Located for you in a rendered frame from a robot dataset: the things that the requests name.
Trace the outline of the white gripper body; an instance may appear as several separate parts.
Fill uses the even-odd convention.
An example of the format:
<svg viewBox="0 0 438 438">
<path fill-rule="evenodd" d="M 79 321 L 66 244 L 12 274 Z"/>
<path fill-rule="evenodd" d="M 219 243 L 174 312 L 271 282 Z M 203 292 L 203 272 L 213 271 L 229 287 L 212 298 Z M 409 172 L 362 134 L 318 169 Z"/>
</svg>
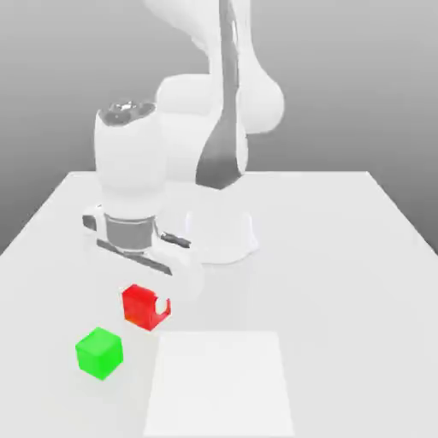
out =
<svg viewBox="0 0 438 438">
<path fill-rule="evenodd" d="M 204 269 L 196 254 L 161 240 L 154 239 L 152 246 L 142 251 L 128 251 L 88 237 L 84 257 L 99 280 L 119 290 L 137 285 L 162 299 L 190 301 L 204 287 Z"/>
</svg>

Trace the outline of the small green cube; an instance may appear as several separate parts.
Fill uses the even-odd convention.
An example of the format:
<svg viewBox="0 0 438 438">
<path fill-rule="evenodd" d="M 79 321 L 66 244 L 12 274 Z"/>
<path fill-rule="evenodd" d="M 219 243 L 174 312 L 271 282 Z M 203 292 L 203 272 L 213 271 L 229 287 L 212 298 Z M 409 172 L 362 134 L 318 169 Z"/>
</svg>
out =
<svg viewBox="0 0 438 438">
<path fill-rule="evenodd" d="M 75 351 L 80 369 L 101 381 L 123 362 L 121 338 L 100 327 L 80 340 Z"/>
</svg>

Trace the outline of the small red cube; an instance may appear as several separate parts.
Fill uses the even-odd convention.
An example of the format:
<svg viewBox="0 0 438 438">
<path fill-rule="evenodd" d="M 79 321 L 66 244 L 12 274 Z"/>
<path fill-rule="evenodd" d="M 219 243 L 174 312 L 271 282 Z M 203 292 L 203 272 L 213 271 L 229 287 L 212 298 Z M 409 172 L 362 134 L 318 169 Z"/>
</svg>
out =
<svg viewBox="0 0 438 438">
<path fill-rule="evenodd" d="M 171 303 L 163 314 L 155 312 L 156 293 L 150 289 L 131 285 L 121 294 L 124 317 L 127 321 L 152 331 L 171 314 Z"/>
</svg>

